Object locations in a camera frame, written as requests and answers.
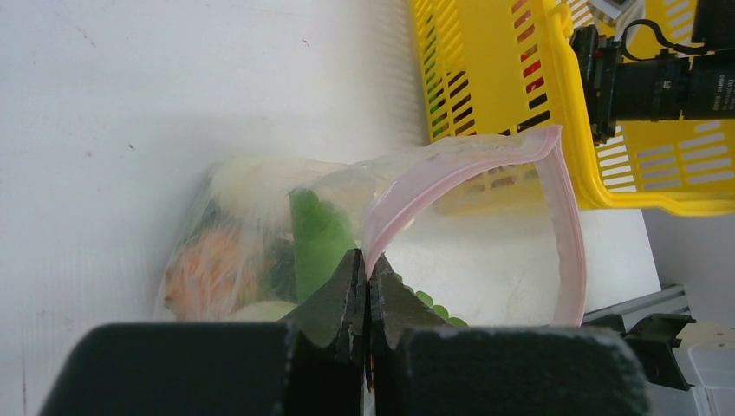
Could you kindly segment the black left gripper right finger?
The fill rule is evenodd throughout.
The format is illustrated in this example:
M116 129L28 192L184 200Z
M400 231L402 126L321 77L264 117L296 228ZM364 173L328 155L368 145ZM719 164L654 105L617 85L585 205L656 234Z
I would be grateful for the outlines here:
M622 338L595 327L456 327L381 257L367 284L380 415L649 415Z

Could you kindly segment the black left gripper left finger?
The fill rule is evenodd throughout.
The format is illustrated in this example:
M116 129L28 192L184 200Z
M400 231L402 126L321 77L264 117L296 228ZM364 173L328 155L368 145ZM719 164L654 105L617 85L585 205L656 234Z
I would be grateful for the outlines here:
M361 252L276 322L99 326L73 348L44 415L356 415Z

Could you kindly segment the white toy radish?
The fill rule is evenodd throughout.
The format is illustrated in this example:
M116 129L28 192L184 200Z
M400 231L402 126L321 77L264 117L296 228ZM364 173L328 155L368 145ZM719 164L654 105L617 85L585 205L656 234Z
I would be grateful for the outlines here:
M225 213L270 230L290 231L289 193L345 167L295 157L238 157L216 167L209 193Z
M331 277L346 251L356 247L346 212L314 191L286 197L289 227L252 251L239 285L244 299L228 322L277 322L305 303Z

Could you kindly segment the toy pineapple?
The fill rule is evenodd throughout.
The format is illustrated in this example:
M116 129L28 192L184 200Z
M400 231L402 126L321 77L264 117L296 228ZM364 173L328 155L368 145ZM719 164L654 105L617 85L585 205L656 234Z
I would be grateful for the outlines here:
M160 300L180 322L277 322L298 304L292 239L205 229L172 255Z

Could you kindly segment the clear pink zip top bag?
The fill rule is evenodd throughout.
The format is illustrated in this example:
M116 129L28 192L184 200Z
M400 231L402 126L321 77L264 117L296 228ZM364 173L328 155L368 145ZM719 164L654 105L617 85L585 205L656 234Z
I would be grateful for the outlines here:
M552 126L444 138L344 164L296 189L346 212L367 280L385 257L398 279L453 325L576 326L587 267L561 132ZM205 177L167 265L205 229L233 228L264 242L284 232L218 208L209 184L224 162Z

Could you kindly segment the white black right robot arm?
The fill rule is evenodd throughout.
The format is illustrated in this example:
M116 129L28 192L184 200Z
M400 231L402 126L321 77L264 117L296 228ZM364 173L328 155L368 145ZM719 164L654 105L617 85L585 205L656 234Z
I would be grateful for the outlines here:
M628 51L628 32L650 28L660 53L643 59ZM716 120L734 117L734 3L699 1L693 45L665 38L660 25L633 20L619 39L593 25L575 29L575 52L592 140L601 145L619 121Z

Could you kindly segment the yellow plastic basket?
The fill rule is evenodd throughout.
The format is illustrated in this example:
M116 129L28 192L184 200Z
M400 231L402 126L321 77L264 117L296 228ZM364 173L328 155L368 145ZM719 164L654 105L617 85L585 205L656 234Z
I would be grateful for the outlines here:
M648 1L645 16L670 42L693 45L699 1ZM562 149L581 208L659 208L679 216L734 211L734 117L619 121L593 142L580 68L570 39L595 24L582 3L412 1L430 140L473 134L516 135L560 125ZM658 55L653 31L628 32L628 51Z

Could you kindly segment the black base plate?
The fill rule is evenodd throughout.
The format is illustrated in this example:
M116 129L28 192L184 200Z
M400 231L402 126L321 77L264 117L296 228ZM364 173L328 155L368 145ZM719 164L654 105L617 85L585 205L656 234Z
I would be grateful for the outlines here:
M692 385L686 382L673 350L682 343L680 332L696 322L690 315L651 314L625 329L622 315L612 314L582 325L616 332L634 351L649 382L688 391Z

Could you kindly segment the aluminium frame rail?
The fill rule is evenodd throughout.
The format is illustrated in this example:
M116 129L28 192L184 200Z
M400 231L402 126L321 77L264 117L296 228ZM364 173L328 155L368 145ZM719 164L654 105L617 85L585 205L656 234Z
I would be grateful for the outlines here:
M608 315L619 315L625 329L631 329L651 314L690 315L685 287L680 284L668 285L658 292L586 313L582 324L590 324Z

